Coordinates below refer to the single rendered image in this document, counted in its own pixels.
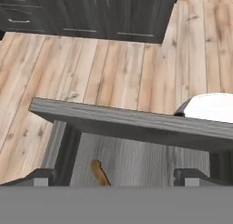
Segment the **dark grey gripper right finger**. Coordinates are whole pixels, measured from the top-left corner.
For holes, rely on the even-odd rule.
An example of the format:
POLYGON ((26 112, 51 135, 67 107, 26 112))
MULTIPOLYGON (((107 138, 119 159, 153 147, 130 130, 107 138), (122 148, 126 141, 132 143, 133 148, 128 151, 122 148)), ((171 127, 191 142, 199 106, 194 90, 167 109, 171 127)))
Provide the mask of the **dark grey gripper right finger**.
POLYGON ((196 168, 176 168, 174 170, 174 186, 180 187, 233 187, 228 182, 210 178, 196 168))

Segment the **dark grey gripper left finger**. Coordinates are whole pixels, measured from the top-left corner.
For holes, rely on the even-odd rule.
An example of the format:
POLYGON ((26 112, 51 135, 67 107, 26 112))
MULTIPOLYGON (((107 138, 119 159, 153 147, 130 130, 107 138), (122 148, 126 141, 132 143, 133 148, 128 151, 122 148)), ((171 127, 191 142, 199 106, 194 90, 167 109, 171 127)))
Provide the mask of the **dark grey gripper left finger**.
POLYGON ((55 171, 51 168, 37 168, 24 178, 18 178, 3 184, 3 187, 49 187, 54 185, 55 171))

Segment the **white round object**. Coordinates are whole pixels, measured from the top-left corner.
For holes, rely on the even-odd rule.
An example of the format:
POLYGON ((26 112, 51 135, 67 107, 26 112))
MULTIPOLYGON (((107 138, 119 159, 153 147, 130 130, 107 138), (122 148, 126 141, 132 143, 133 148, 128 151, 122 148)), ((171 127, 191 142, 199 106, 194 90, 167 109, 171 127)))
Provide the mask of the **white round object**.
POLYGON ((233 124, 233 94, 208 93, 193 96, 174 115, 233 124))

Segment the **dark grey cupboard run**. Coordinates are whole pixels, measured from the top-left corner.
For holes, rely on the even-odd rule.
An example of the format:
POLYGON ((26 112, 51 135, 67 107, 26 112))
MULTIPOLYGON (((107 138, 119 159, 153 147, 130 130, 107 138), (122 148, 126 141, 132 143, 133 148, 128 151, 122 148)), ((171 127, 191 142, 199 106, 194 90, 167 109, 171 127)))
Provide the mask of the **dark grey cupboard run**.
POLYGON ((161 44, 177 0, 0 0, 6 32, 161 44))

